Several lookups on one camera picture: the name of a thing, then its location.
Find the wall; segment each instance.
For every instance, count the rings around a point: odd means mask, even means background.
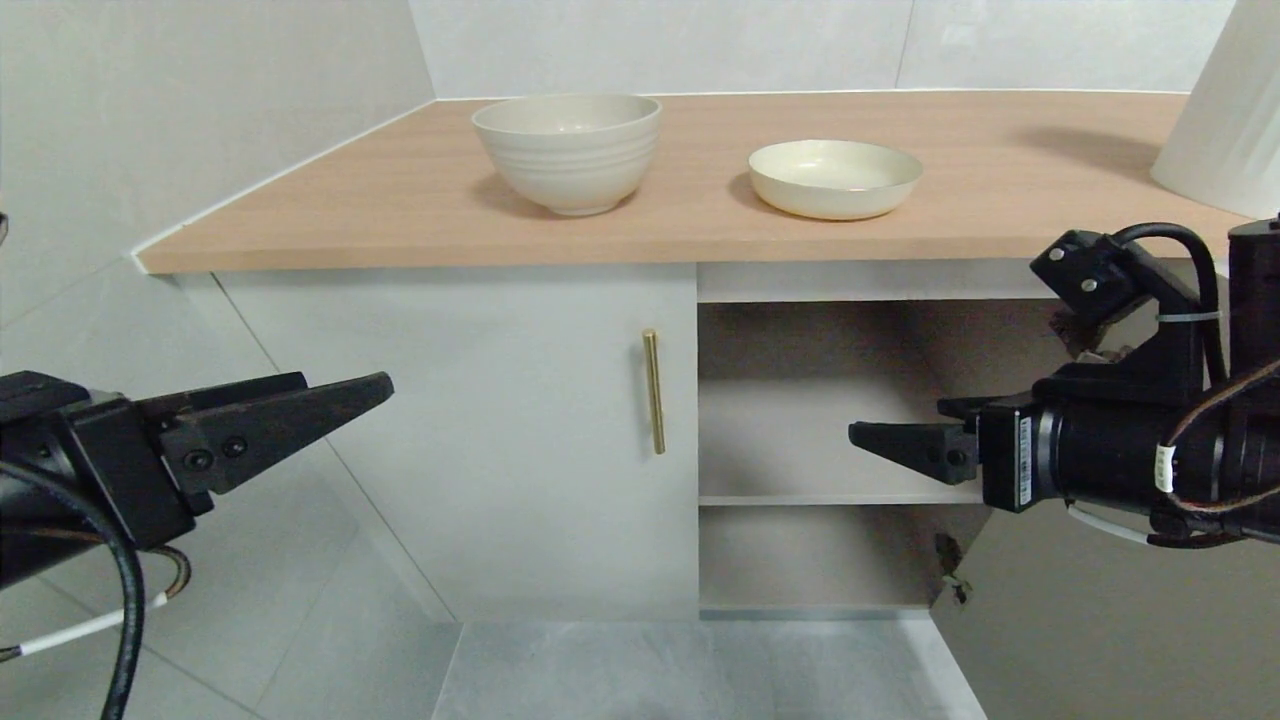
[[[410,0],[440,97],[1189,91],[1231,0]]]
[[[210,277],[127,252],[428,101],[412,27],[403,0],[0,4],[4,372],[132,397],[274,372]],[[429,714],[457,628],[332,448],[216,502],[174,543],[195,579],[148,619],[131,719]],[[0,644],[119,597],[88,553],[0,593]],[[96,716],[115,642],[4,665],[0,715]]]

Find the white lamp shade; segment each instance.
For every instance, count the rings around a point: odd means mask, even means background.
[[[1151,169],[1166,188],[1248,218],[1280,210],[1280,0],[1236,0]]]

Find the cable tie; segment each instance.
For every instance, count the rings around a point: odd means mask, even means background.
[[[1206,320],[1221,320],[1226,313],[1213,310],[1212,313],[1174,313],[1170,315],[1156,315],[1157,323],[1203,323]]]

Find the wooden countertop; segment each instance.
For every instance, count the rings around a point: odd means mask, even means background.
[[[559,218],[515,195],[440,101],[344,145],[138,252],[150,273],[589,263],[1025,258],[1070,228],[1176,222],[1225,254],[1244,218],[1148,176],[1185,96],[956,91],[663,97],[639,192]],[[901,147],[924,161],[893,213],[806,220],[760,202],[762,145],[805,137]],[[1172,243],[1149,242],[1176,256]]]

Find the white bowl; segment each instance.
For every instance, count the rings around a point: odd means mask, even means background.
[[[924,174],[919,160],[892,147],[845,140],[768,145],[748,159],[762,200],[795,215],[860,220],[901,205]]]
[[[640,187],[658,147],[662,104],[636,95],[545,95],[471,117],[494,168],[561,215],[595,215]]]

